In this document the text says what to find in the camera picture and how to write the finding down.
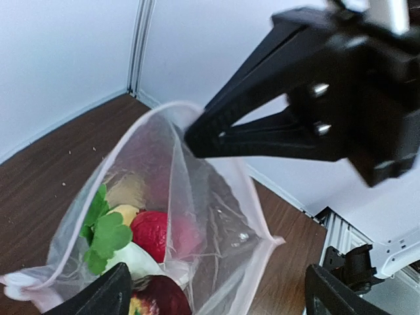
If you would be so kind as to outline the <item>yellow plush burger bun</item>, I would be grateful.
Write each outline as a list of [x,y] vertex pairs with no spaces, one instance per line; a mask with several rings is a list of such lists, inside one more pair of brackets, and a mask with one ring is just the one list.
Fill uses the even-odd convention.
[[135,217],[140,213],[140,209],[132,205],[125,204],[114,207],[108,212],[108,215],[112,213],[121,214],[123,217],[123,224],[126,226],[130,226]]

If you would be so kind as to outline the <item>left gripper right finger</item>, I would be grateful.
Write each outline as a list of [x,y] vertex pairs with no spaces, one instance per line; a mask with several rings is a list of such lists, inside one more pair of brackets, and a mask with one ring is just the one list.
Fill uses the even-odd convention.
[[318,264],[308,266],[304,285],[306,313],[309,315],[389,315],[359,297]]

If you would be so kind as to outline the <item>small red plush fruit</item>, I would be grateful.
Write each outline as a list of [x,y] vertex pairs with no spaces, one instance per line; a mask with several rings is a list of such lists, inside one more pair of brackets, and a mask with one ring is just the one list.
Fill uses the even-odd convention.
[[169,252],[173,259],[192,260],[200,253],[203,233],[188,202],[171,198],[169,204]]

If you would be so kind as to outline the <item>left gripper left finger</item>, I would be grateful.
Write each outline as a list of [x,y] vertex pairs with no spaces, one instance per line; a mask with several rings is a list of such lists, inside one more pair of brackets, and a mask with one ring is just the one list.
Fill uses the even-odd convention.
[[129,313],[132,280],[120,262],[68,301],[47,311],[49,315],[125,315]]

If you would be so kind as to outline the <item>clear zip top bag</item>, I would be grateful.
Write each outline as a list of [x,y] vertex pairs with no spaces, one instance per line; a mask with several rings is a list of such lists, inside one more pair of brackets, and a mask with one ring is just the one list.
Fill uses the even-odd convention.
[[129,128],[63,215],[43,266],[1,276],[48,314],[247,314],[273,236],[242,160],[198,159],[171,102]]

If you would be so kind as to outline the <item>red plush apple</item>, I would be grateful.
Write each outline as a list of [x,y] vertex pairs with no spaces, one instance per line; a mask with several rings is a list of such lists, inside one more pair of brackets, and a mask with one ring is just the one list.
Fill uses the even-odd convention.
[[145,211],[139,213],[130,225],[132,242],[145,250],[157,263],[162,263],[165,258],[167,220],[167,213]]

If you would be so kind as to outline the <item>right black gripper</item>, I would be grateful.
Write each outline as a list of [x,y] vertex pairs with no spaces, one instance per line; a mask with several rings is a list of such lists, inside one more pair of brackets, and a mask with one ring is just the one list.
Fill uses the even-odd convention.
[[289,93],[299,136],[291,158],[346,158],[368,186],[401,177],[419,158],[419,3],[342,1],[285,13],[311,60]]

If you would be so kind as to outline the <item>white plush daikon radish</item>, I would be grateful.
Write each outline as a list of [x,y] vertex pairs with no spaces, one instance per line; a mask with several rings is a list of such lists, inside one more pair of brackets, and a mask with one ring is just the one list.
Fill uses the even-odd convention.
[[108,215],[114,207],[110,206],[106,195],[106,185],[101,184],[80,231],[80,236],[86,239],[89,246],[83,258],[89,271],[95,275],[103,275],[116,264],[125,263],[133,280],[149,275],[164,275],[182,288],[186,287],[190,279],[188,267],[177,263],[173,270],[165,270],[164,261],[157,263],[145,250],[132,242],[131,227],[123,224],[122,215]]

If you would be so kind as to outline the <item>dark purple plush fruit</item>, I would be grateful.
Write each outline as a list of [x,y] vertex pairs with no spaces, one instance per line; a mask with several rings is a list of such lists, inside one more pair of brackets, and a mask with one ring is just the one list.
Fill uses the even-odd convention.
[[129,314],[192,314],[183,290],[167,276],[145,276],[132,285]]

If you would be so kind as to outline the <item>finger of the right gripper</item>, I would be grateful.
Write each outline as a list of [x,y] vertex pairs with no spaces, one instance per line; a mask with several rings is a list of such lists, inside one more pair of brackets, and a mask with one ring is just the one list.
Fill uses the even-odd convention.
[[273,27],[185,132],[198,158],[273,156],[337,161],[339,133],[322,102],[337,62],[331,15],[297,8],[272,17]]

